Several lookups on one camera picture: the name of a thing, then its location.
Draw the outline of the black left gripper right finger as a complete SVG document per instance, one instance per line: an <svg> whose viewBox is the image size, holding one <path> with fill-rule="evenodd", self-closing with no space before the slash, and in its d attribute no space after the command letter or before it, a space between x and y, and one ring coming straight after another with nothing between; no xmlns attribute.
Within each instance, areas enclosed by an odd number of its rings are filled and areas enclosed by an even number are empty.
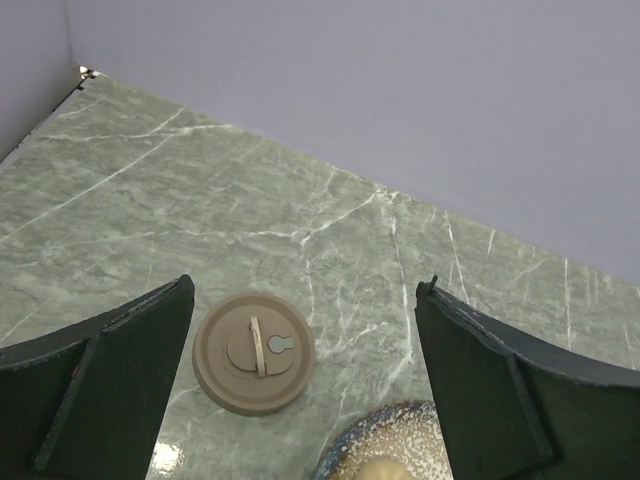
<svg viewBox="0 0 640 480"><path fill-rule="evenodd" d="M509 326L437 287L415 318L456 479L636 479L639 374Z"/></svg>

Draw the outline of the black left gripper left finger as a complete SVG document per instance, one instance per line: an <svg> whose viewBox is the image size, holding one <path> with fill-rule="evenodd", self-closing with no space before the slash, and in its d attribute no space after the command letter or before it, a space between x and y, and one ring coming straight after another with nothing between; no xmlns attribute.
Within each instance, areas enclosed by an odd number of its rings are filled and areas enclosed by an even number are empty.
<svg viewBox="0 0 640 480"><path fill-rule="evenodd" d="M195 304L188 275L1 350L4 479L143 479Z"/></svg>

